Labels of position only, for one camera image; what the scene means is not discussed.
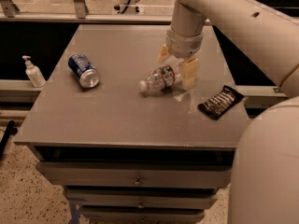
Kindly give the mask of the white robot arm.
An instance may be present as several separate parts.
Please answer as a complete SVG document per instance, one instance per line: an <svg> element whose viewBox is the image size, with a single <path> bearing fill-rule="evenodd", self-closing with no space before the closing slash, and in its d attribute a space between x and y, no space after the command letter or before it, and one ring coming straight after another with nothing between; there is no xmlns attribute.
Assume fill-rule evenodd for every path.
<svg viewBox="0 0 299 224"><path fill-rule="evenodd" d="M299 224L299 24L255 0L176 0L166 45L196 53L211 21L287 99L242 134L231 174L228 224Z"/></svg>

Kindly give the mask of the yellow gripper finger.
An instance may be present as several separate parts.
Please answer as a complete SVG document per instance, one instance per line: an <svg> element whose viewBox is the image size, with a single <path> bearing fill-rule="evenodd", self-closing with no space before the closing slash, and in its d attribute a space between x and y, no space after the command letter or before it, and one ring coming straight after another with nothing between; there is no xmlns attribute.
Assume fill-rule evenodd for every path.
<svg viewBox="0 0 299 224"><path fill-rule="evenodd" d="M164 61L166 61L169 58L169 56L170 56L170 52L168 50L168 47L166 44L163 44L161 51L159 53L159 56L158 56L158 62L163 63Z"/></svg>
<svg viewBox="0 0 299 224"><path fill-rule="evenodd" d="M182 84L185 90L190 89L194 85L198 64L199 64L198 59L194 56L184 60L180 64L180 72L182 74Z"/></svg>

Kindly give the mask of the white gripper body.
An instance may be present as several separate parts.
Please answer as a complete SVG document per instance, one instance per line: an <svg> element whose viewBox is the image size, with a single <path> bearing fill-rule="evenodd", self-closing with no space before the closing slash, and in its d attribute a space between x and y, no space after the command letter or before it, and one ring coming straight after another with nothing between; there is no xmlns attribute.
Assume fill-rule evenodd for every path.
<svg viewBox="0 0 299 224"><path fill-rule="evenodd" d="M182 36L171 27L166 31L165 44L168 51L176 58L188 58L195 54L201 47L203 34L196 36Z"/></svg>

